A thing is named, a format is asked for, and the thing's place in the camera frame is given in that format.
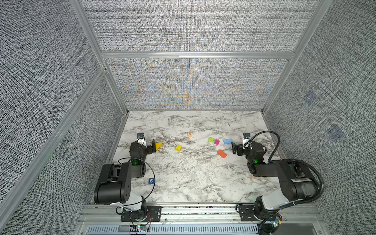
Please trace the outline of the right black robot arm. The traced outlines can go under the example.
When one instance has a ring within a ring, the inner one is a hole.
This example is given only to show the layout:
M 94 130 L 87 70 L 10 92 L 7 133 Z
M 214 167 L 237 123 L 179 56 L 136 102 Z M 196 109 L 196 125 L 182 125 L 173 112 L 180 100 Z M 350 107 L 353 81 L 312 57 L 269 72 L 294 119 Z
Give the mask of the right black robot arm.
M 247 160 L 250 173 L 255 177 L 277 177 L 279 188 L 259 196 L 253 206 L 253 215 L 258 220 L 268 219 L 278 211 L 317 200 L 324 192 L 324 180 L 308 163 L 297 159 L 282 159 L 264 162 L 267 148 L 258 142 L 244 145 L 231 143 L 232 151 Z

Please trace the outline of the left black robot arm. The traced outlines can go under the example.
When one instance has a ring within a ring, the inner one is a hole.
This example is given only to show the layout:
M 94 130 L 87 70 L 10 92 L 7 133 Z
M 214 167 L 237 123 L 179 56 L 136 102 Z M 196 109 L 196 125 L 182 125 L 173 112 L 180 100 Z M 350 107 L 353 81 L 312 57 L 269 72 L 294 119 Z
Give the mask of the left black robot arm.
M 130 157 L 124 158 L 124 163 L 103 165 L 94 191 L 95 203 L 116 204 L 116 214 L 121 216 L 122 222 L 159 222 L 162 208 L 147 205 L 147 196 L 131 191 L 131 180 L 145 176 L 146 168 L 150 167 L 146 156 L 156 150 L 155 140 L 147 146 L 144 139 L 139 139 L 131 144 Z

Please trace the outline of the yellow wedge block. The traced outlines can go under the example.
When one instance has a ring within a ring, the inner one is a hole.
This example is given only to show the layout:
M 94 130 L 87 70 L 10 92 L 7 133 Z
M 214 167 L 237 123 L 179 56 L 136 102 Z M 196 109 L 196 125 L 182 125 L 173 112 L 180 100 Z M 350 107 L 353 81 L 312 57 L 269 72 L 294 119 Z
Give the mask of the yellow wedge block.
M 158 143 L 156 143 L 156 150 L 158 150 L 161 146 L 162 146 L 162 142 L 158 142 Z

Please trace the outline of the light blue flat block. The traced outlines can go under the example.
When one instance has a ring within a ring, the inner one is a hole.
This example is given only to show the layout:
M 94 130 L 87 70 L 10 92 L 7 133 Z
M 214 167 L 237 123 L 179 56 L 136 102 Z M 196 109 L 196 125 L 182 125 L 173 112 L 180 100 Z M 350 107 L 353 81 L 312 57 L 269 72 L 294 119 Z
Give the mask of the light blue flat block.
M 224 143 L 225 145 L 230 145 L 232 142 L 233 142 L 232 139 L 225 139 L 225 140 L 223 141 L 223 143 Z

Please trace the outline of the red-orange flat block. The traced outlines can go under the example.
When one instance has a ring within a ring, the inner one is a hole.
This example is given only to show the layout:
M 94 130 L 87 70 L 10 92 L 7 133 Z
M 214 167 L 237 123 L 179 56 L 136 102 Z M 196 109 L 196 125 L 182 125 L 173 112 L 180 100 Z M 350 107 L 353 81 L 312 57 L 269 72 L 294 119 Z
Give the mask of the red-orange flat block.
M 223 159 L 225 159 L 227 157 L 227 154 L 225 152 L 223 152 L 222 150 L 218 150 L 217 151 L 217 154 L 222 157 Z

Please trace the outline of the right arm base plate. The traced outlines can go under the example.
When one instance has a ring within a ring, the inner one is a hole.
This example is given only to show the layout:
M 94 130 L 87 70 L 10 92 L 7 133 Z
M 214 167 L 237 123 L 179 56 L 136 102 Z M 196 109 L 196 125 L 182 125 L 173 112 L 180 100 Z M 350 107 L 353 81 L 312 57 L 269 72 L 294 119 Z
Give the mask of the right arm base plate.
M 263 206 L 237 204 L 235 207 L 241 221 L 272 221 L 277 216 L 281 217 L 278 211 L 266 210 Z

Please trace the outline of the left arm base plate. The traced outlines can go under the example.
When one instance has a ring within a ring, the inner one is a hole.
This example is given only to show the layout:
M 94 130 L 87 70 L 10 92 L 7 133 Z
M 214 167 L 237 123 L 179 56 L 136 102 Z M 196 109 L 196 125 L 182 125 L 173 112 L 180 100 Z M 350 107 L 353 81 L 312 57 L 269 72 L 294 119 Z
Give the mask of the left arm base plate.
M 131 211 L 128 209 L 123 209 L 120 217 L 121 222 L 160 222 L 162 215 L 161 206 L 147 206 L 146 208 L 141 208 L 140 210 Z

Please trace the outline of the aluminium front rail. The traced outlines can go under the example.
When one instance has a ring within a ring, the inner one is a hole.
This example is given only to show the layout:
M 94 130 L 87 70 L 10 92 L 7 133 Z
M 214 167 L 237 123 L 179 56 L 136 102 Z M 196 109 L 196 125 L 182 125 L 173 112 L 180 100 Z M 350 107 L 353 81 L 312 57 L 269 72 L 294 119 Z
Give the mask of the aluminium front rail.
M 161 206 L 160 222 L 121 222 L 116 205 L 85 205 L 75 235 L 257 235 L 262 221 L 241 221 L 236 203 L 152 203 Z M 276 235 L 328 235 L 318 209 L 301 204 L 263 224 Z

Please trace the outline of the aluminium enclosure frame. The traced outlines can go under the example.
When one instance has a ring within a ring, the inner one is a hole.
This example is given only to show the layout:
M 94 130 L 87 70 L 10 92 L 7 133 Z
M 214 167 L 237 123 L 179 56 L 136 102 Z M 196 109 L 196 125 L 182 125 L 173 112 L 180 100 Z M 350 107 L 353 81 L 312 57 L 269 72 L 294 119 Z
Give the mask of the aluminium enclosure frame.
M 59 126 L 85 104 L 105 60 L 294 59 L 294 50 L 103 50 L 81 1 L 1 1 L 1 207 Z

